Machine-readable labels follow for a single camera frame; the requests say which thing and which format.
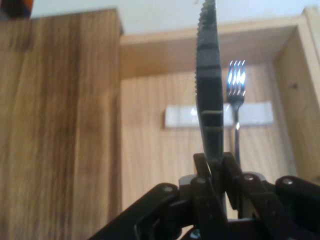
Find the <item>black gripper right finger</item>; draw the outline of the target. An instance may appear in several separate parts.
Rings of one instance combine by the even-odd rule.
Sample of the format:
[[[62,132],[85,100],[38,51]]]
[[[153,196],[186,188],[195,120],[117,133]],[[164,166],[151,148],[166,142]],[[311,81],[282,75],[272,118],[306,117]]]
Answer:
[[[320,238],[320,187],[292,175],[268,182],[241,170],[230,152],[223,155],[222,184],[240,219],[255,219],[270,240]]]

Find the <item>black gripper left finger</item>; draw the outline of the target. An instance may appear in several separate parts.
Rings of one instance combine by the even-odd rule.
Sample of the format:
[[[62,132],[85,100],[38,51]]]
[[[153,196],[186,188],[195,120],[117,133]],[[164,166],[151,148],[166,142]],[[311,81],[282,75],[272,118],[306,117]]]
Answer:
[[[178,185],[156,185],[91,239],[176,240],[188,226],[199,229],[202,240],[226,237],[222,161],[208,161],[203,153],[194,154],[193,159],[196,174],[181,177]]]

